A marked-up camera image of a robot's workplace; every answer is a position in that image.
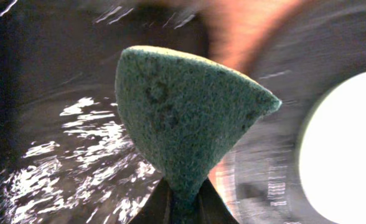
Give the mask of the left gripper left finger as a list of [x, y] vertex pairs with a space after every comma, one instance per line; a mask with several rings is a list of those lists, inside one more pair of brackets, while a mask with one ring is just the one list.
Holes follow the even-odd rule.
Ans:
[[171, 224], [172, 190], [161, 179], [152, 194], [128, 224]]

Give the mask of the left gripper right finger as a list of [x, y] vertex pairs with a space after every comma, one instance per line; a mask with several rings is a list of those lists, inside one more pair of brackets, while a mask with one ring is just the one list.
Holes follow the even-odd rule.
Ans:
[[198, 224], [238, 224], [209, 179], [197, 194]]

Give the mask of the green scrubbing sponge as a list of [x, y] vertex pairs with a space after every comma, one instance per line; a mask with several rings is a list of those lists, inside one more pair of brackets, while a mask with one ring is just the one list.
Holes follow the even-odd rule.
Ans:
[[119, 116], [136, 148], [190, 209], [209, 171], [281, 101], [240, 72], [203, 57], [138, 45], [116, 69]]

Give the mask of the mint green plate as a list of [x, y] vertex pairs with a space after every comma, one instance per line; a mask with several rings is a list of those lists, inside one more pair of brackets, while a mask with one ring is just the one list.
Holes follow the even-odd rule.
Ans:
[[366, 72], [317, 102], [301, 136], [299, 177], [324, 218], [366, 224]]

